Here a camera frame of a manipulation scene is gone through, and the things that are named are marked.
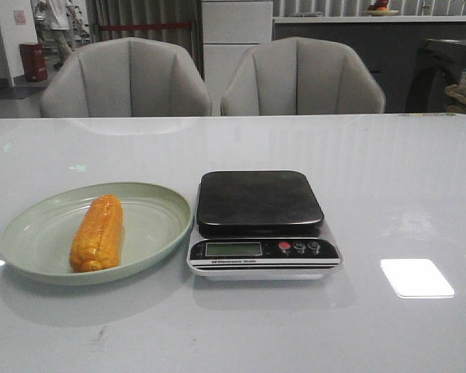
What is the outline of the grey chair on right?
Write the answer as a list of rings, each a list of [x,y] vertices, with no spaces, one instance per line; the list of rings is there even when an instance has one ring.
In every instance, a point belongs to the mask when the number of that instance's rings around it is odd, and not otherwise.
[[[288,37],[249,48],[221,98],[221,114],[383,113],[385,95],[351,47]]]

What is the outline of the white cabinet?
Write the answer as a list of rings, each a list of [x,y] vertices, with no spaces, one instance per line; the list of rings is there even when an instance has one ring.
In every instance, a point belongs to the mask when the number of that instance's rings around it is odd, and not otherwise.
[[[202,1],[203,78],[212,114],[221,113],[221,97],[242,55],[271,40],[271,1]]]

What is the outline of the fruit bowl on counter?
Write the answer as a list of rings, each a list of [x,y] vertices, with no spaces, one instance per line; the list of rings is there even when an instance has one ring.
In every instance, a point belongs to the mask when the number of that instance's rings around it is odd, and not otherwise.
[[[365,16],[395,16],[399,14],[398,10],[390,9],[389,0],[372,1],[368,7],[363,10]]]

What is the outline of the person in white clothes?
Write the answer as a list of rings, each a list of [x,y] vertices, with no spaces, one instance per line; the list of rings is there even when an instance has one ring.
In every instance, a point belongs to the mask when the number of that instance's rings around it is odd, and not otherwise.
[[[38,10],[44,13],[47,29],[51,31],[54,42],[57,45],[59,62],[54,65],[54,69],[59,71],[66,60],[70,57],[71,46],[68,42],[71,22],[68,13],[78,24],[82,24],[78,18],[75,8],[68,0],[39,0],[35,1]]]

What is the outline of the red barrier tape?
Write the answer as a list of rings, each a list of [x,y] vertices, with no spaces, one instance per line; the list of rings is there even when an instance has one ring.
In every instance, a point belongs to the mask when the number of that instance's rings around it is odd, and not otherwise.
[[[96,24],[99,31],[122,32],[122,31],[149,31],[149,30],[181,30],[190,29],[191,22],[179,23],[153,23],[137,25],[99,25]]]

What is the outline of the grey chair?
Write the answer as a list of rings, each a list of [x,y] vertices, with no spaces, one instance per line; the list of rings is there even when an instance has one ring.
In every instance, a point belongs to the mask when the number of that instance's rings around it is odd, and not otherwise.
[[[189,52],[136,37],[73,51],[40,98],[45,118],[210,114],[210,95]]]
[[[288,37],[249,48],[221,98],[221,114],[383,113],[385,95],[351,47]]]

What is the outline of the dark appliance at right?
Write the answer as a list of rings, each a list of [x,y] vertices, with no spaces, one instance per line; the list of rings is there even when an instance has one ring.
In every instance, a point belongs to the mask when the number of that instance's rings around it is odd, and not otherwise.
[[[445,88],[463,84],[466,84],[466,40],[425,39],[416,51],[405,112],[444,112],[450,103]]]

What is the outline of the pale green plate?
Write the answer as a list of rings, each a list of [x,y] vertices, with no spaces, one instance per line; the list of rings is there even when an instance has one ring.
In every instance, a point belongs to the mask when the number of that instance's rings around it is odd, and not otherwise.
[[[23,276],[82,286],[116,281],[164,260],[189,237],[193,209],[148,183],[103,183],[60,193],[14,218],[0,253]]]

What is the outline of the yellow corn cob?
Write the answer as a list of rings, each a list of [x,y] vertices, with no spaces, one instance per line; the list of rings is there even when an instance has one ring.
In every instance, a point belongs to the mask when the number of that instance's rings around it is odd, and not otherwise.
[[[123,208],[113,194],[95,199],[78,227],[69,262],[75,273],[105,270],[120,265]]]

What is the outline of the grey chair on left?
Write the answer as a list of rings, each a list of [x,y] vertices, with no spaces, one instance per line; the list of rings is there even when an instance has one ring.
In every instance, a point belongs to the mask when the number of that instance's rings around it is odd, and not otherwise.
[[[210,95],[189,52],[136,37],[73,51],[40,98],[45,118],[210,114]]]

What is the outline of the black silver kitchen scale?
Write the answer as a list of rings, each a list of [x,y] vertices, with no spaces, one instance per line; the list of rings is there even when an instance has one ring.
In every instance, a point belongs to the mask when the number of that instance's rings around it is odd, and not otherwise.
[[[202,176],[186,262],[212,281],[318,280],[343,257],[317,198],[292,170]]]

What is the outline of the grey counter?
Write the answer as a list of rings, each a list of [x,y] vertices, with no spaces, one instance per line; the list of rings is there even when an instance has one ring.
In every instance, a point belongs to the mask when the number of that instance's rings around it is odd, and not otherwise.
[[[277,18],[273,39],[306,37],[352,47],[386,96],[386,112],[405,112],[416,65],[425,39],[466,40],[466,17],[366,16],[349,18]]]

